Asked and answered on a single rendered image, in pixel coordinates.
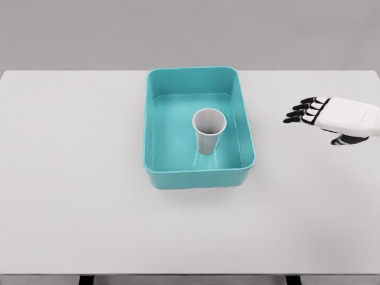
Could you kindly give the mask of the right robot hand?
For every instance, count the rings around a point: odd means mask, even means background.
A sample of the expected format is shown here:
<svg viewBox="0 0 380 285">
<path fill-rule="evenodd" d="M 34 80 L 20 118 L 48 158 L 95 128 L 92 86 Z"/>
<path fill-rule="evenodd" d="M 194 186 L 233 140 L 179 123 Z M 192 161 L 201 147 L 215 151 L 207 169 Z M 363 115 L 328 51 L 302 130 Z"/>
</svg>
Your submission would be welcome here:
<svg viewBox="0 0 380 285">
<path fill-rule="evenodd" d="M 283 122 L 307 124 L 338 134 L 331 145 L 355 145 L 380 137 L 380 107 L 339 97 L 303 99 Z"/>
</svg>

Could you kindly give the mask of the teal plastic basket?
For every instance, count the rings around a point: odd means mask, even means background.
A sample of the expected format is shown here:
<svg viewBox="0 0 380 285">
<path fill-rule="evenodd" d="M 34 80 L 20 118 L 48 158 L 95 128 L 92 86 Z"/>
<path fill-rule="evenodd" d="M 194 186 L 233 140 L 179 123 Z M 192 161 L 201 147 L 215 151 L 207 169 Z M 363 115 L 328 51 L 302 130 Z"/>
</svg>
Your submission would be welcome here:
<svg viewBox="0 0 380 285">
<path fill-rule="evenodd" d="M 205 109 L 217 110 L 226 118 L 211 154 L 199 152 L 193 123 Z M 229 66 L 150 71 L 142 160 L 157 189 L 243 184 L 256 153 L 238 72 Z"/>
</svg>

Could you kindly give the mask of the white paper cup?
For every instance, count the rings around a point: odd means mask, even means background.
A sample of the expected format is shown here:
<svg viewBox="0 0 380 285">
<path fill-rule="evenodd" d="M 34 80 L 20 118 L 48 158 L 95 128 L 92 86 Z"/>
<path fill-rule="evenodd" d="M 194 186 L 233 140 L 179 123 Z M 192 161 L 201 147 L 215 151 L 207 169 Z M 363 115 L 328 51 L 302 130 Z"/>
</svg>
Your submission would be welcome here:
<svg viewBox="0 0 380 285">
<path fill-rule="evenodd" d="M 206 108 L 193 116 L 192 126 L 195 130 L 197 150 L 210 155 L 215 151 L 220 136 L 226 129 L 227 120 L 219 110 Z"/>
</svg>

